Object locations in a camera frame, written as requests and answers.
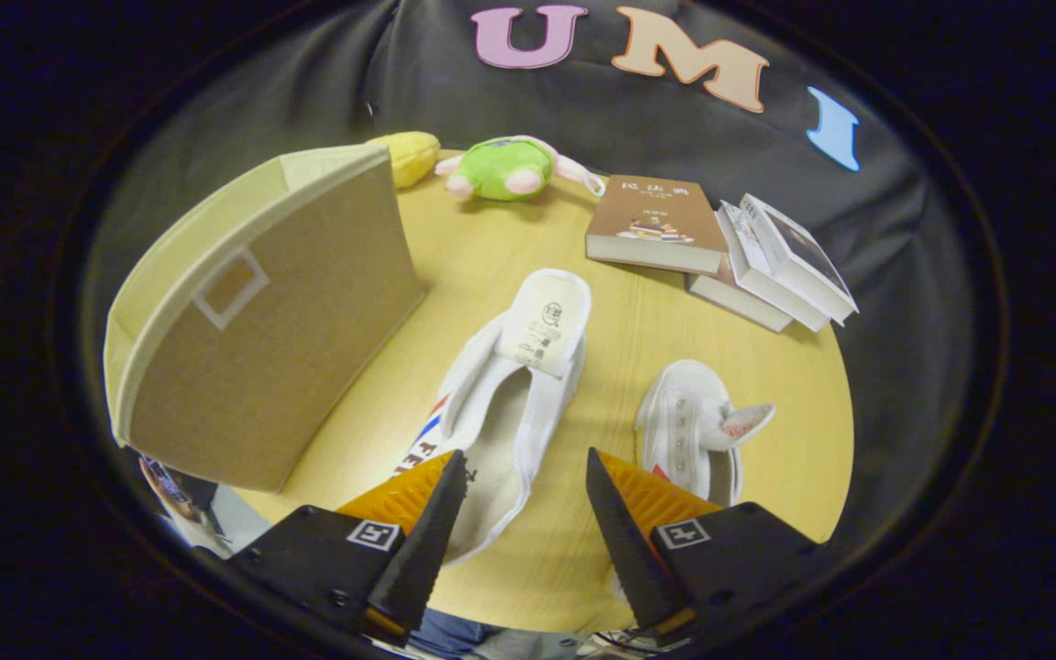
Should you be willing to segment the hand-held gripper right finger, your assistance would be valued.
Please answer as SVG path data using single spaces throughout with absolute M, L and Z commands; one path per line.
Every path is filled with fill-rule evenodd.
M 744 631 L 827 564 L 762 506 L 712 504 L 598 448 L 586 490 L 634 621 L 657 642 Z

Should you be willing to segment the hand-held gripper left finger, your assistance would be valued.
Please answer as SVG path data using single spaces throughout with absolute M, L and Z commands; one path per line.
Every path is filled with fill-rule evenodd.
M 464 452 L 445 452 L 334 511 L 297 507 L 230 563 L 338 631 L 403 643 L 422 626 L 467 483 Z

